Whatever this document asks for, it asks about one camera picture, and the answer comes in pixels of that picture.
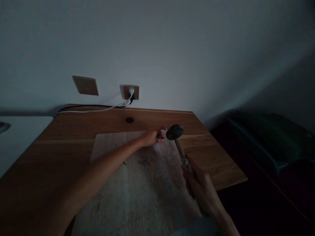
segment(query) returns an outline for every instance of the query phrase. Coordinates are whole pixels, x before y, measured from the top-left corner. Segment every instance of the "wooden board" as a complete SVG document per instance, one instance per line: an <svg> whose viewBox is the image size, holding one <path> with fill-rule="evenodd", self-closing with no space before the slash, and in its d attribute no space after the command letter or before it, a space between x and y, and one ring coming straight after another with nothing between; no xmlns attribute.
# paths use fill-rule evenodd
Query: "wooden board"
<svg viewBox="0 0 315 236"><path fill-rule="evenodd" d="M141 133L97 135L91 161ZM139 164L143 156L151 166ZM174 141L138 150L77 214L72 235L170 235L193 222L201 214L180 166Z"/></svg>

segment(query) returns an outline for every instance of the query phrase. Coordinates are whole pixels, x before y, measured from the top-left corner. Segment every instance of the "wooden switch plate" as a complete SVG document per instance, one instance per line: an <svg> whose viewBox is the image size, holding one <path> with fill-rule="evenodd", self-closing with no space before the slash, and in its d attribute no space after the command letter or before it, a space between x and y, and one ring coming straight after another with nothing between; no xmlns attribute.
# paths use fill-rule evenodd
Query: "wooden switch plate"
<svg viewBox="0 0 315 236"><path fill-rule="evenodd" d="M139 100L139 86L137 85L123 85L123 90L124 90L124 99L128 100L130 97L129 89L134 89L134 100Z"/></svg>
<svg viewBox="0 0 315 236"><path fill-rule="evenodd" d="M77 75L73 75L72 78L79 93L98 96L96 79Z"/></svg>

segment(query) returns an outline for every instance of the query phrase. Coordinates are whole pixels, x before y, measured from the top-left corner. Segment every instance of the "black cable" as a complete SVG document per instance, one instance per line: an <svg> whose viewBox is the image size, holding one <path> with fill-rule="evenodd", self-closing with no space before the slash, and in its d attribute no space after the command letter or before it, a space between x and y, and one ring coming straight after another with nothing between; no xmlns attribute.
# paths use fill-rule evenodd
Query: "black cable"
<svg viewBox="0 0 315 236"><path fill-rule="evenodd" d="M98 105L98 104L94 104L94 105L77 105L77 106L70 106L70 107L64 107L64 108L61 108L59 112L65 110L65 109L68 109L68 108L77 108L77 107L112 107L112 106L108 106L108 105Z"/></svg>
<svg viewBox="0 0 315 236"><path fill-rule="evenodd" d="M130 98L130 103L129 103L129 105L132 103L132 101L133 101L134 99L135 99L135 96L132 95L131 98Z"/></svg>

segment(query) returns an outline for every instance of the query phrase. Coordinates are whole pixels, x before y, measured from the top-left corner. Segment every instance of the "wooden desk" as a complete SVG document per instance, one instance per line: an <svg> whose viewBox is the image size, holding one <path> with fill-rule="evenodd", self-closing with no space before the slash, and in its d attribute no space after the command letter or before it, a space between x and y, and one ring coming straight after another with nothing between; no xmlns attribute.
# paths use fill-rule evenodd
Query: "wooden desk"
<svg viewBox="0 0 315 236"><path fill-rule="evenodd" d="M133 117L134 122L127 123L126 117ZM58 187L82 172L97 134L141 131L157 125L169 128L173 124L184 128L180 140L185 152L211 175L216 190L247 180L193 112L114 108L105 112L63 113L0 179L0 232L31 217Z"/></svg>

